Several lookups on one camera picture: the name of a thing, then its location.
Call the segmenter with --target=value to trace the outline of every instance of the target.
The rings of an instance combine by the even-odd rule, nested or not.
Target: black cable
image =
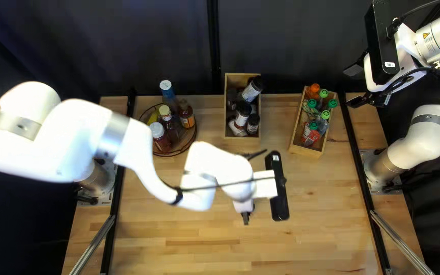
[[[411,74],[414,74],[416,72],[422,72],[422,71],[436,72],[436,71],[439,71],[439,70],[437,70],[437,69],[435,69],[433,67],[420,67],[420,68],[415,68],[413,70],[410,70],[410,71],[404,73],[403,75],[401,75],[399,78],[395,79],[395,81],[393,81],[390,85],[388,85],[388,87],[386,87],[381,92],[381,95],[382,96],[388,95],[393,90],[395,90],[396,88],[400,87],[402,84],[400,84],[398,86],[396,86],[396,85],[399,84],[401,81],[405,80],[407,78],[407,76],[409,76]]]
[[[407,11],[406,13],[402,14],[399,17],[399,19],[400,19],[401,22],[403,22],[405,20],[405,18],[407,18],[407,16],[411,15],[412,13],[414,13],[416,11],[419,11],[419,10],[422,10],[422,9],[425,9],[427,7],[433,6],[435,4],[439,4],[439,3],[440,3],[440,0],[434,0],[434,1],[431,1],[429,3],[425,3],[423,5],[420,5],[420,6],[416,7],[416,8],[411,9],[411,10]]]

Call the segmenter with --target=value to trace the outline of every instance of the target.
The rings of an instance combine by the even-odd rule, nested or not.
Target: wooden tabletop
[[[262,96],[262,139],[249,151],[223,138],[223,95],[184,98],[194,109],[197,140],[235,153],[264,148],[281,153],[290,219],[273,221],[269,201],[258,199],[250,224],[244,226],[221,190],[209,211],[171,207],[151,196],[127,170],[112,274],[381,274],[340,108],[333,110],[325,153],[314,160],[287,152],[301,94]],[[126,103],[126,98],[112,97],[103,98],[102,104],[118,110],[120,100]],[[138,97],[135,118],[160,101]],[[350,113],[361,149],[386,146],[374,107]],[[155,157],[159,177],[178,185],[186,156]],[[264,156],[251,164],[254,171],[265,170]],[[421,255],[403,197],[373,200],[383,218]],[[109,207],[77,208],[62,274],[72,269],[108,214]],[[411,270],[391,241],[386,239],[385,245],[392,267]],[[102,245],[82,274],[98,274],[101,255]]]

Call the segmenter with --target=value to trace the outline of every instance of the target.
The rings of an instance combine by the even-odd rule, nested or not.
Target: wooden box
[[[320,137],[318,141],[315,141],[312,146],[305,147],[302,145],[302,135],[304,129],[304,123],[300,123],[302,111],[303,111],[303,100],[305,99],[305,93],[308,90],[308,86],[305,86],[303,89],[302,100],[300,101],[300,107],[298,108],[298,115],[296,117],[295,127],[293,129],[293,135],[291,136],[290,146],[288,147],[288,152],[295,153],[299,155],[311,156],[314,158],[320,158],[325,150],[325,142],[327,141],[327,135],[329,130],[331,129],[330,124],[327,131],[323,136]],[[329,94],[326,98],[324,98],[323,106],[328,103],[329,100],[336,98],[337,94],[329,91]],[[334,112],[331,112],[331,116],[328,118],[328,122],[332,120]]]
[[[237,143],[245,143],[249,145],[260,144],[260,127],[263,122],[263,118],[261,116],[259,122],[259,128],[256,134],[250,134],[247,136],[235,136],[232,130],[228,126],[227,119],[230,116],[234,116],[236,111],[229,111],[227,109],[227,90],[230,88],[241,88],[246,87],[248,85],[248,79],[251,77],[255,77],[260,75],[260,73],[226,73],[225,74],[225,86],[224,86],[224,106],[223,106],[223,132],[225,133],[225,139],[231,139],[232,141],[236,141]],[[260,97],[261,93],[257,96],[256,99],[252,103],[257,104],[257,113],[260,116]]]

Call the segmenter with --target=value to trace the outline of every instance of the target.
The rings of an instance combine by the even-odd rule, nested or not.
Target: wire basket
[[[150,116],[152,113],[156,110],[159,110],[159,107],[164,105],[164,103],[155,104],[154,106],[150,107],[149,109],[145,110],[142,115],[140,115],[139,121],[147,124],[147,122],[150,119]],[[169,152],[162,152],[158,149],[155,143],[153,143],[152,146],[152,153],[159,157],[172,157],[177,156],[182,152],[185,152],[189,149],[193,141],[196,139],[196,122],[193,127],[189,129],[185,129],[182,127],[179,127],[178,133],[180,135],[180,140],[176,142],[176,144],[172,145],[172,149]]]

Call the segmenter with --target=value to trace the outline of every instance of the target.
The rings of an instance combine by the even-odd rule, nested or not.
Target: green bottle cap
[[[329,108],[335,108],[335,107],[337,107],[337,100],[335,100],[335,99],[331,99],[331,100],[329,100],[327,106],[328,106]]]
[[[331,116],[331,113],[327,110],[323,111],[322,114],[320,115],[320,117],[323,119],[328,119],[330,116]]]
[[[317,100],[315,100],[315,99],[310,99],[309,102],[307,103],[307,105],[308,105],[310,108],[315,108],[315,107],[317,107]]]
[[[325,89],[321,89],[318,95],[322,98],[326,98],[328,96],[328,91]]]
[[[316,130],[318,128],[317,123],[315,123],[313,121],[310,122],[309,128],[310,128],[310,130]]]

